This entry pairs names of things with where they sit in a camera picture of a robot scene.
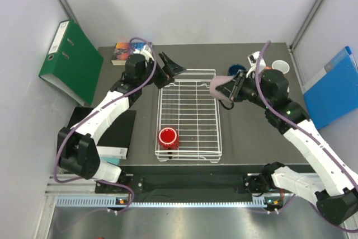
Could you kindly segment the lilac mug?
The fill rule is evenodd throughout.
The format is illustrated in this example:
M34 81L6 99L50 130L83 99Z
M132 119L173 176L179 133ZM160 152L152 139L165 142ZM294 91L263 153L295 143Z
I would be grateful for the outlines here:
M210 94L213 98L226 101L233 102L230 98L232 95L233 87L234 87L234 77L233 76L215 76L210 81Z

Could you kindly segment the dark blue mug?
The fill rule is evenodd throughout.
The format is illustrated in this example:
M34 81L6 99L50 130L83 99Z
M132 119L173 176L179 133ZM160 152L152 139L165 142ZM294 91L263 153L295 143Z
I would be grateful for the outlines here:
M234 64L234 65L231 65L228 68L228 73L227 74L229 76L235 76L239 71L246 71L246 68L243 65Z

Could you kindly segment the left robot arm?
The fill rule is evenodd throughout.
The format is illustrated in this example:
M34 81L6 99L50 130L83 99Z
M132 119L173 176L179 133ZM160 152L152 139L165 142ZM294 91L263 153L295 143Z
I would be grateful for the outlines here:
M101 159L97 143L105 131L141 96L142 88L154 84L158 89L174 82L186 69L159 54L163 66L153 56L135 53L128 57L121 78L114 83L102 102L87 117L58 133L55 168L62 168L79 179L104 180L114 192L126 188L121 168Z

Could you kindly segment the pink floral mug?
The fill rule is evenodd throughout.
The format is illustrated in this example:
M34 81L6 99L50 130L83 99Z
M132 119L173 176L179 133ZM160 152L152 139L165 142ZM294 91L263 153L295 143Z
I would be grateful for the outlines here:
M284 60L275 60L270 66L266 67L266 69L275 69L286 75L290 71L290 66Z

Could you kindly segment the red mug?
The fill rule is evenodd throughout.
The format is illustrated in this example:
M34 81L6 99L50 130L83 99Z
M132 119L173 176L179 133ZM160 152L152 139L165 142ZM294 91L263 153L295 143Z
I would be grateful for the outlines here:
M162 128L157 135L159 148L162 150L178 150L180 141L178 131L172 127Z

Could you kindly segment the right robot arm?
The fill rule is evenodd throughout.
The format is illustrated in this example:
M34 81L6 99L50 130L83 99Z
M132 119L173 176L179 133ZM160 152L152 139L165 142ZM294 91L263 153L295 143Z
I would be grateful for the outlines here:
M313 180L274 162L260 172L263 189L284 189L303 198L332 225L340 225L357 213L357 173L339 159L307 112L289 98L289 82L282 72L266 69L255 78L243 71L217 76L209 89L218 101L249 101L263 108L268 123L295 146L318 176Z

